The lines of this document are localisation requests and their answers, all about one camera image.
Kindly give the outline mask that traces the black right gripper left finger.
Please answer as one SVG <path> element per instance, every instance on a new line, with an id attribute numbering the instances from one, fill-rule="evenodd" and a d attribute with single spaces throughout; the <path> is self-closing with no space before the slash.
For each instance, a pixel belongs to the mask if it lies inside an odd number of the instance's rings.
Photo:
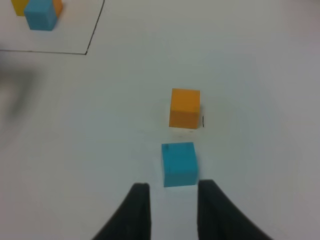
<path id="1" fill-rule="evenodd" d="M 135 183 L 94 239 L 150 240 L 151 232 L 150 186 L 147 183 Z"/>

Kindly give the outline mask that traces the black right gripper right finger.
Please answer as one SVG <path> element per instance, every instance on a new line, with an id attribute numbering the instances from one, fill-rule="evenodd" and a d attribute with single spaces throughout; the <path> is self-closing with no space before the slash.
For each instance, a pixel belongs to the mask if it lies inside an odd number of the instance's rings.
<path id="1" fill-rule="evenodd" d="M 200 240 L 269 240 L 210 179 L 197 191 L 197 233 Z"/>

